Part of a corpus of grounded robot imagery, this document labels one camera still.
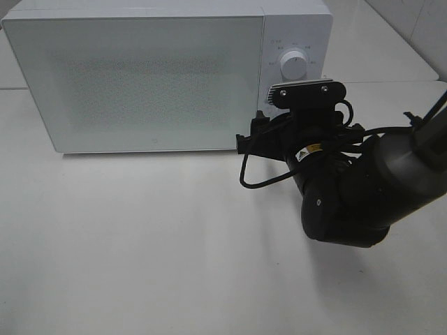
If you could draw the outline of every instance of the white countertop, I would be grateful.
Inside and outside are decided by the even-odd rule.
[[[431,81],[439,76],[364,0],[325,0],[334,15],[323,76],[342,82]],[[0,31],[0,89],[24,81]]]
[[[374,127],[447,84],[347,89]],[[319,243],[293,180],[246,190],[234,152],[62,156],[28,91],[0,102],[0,334],[445,334],[446,197],[374,248]]]

